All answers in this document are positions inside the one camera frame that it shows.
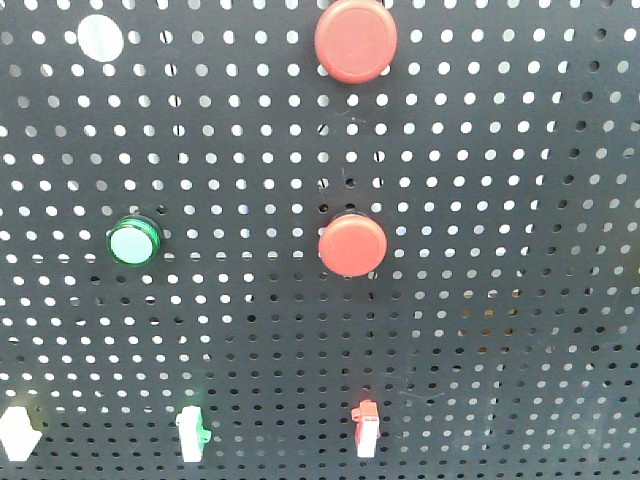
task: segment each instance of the red push button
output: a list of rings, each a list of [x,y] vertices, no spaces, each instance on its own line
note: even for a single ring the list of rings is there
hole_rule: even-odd
[[[357,277],[380,265],[387,252],[387,236],[370,218],[347,214],[325,228],[318,249],[329,270],[345,277]]]
[[[338,0],[320,17],[316,53],[336,80],[364,83],[391,63],[398,47],[393,17],[376,0]]]

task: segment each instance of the pegboard hole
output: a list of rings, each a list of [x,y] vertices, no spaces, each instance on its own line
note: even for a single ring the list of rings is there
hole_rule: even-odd
[[[89,15],[78,25],[78,43],[83,53],[98,62],[112,62],[124,49],[120,27],[104,15]]]

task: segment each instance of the white terminal block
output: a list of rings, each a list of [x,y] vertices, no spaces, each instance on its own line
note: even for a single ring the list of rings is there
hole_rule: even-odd
[[[202,409],[184,407],[176,417],[180,447],[184,462],[201,462],[205,444],[211,440],[211,432],[202,426]]]
[[[360,402],[358,408],[351,410],[351,418],[357,422],[356,454],[358,458],[373,458],[376,454],[376,443],[380,438],[380,417],[378,405],[371,400]]]
[[[24,407],[9,407],[0,418],[0,441],[10,462],[26,462],[41,438]]]

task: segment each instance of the red terminal block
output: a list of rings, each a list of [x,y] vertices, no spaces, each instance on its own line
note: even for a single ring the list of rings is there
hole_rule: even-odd
[[[378,404],[371,400],[360,402],[360,407],[351,410],[351,419],[358,422],[356,427],[358,458],[373,458],[376,454],[376,442],[380,438]]]

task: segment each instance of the white terminal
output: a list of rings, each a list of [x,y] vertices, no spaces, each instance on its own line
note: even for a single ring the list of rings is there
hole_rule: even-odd
[[[202,426],[202,410],[200,407],[184,407],[176,417],[180,448],[184,462],[202,461],[205,444],[211,440],[211,432]]]
[[[9,407],[0,418],[0,441],[10,462],[26,462],[40,438],[25,407]]]

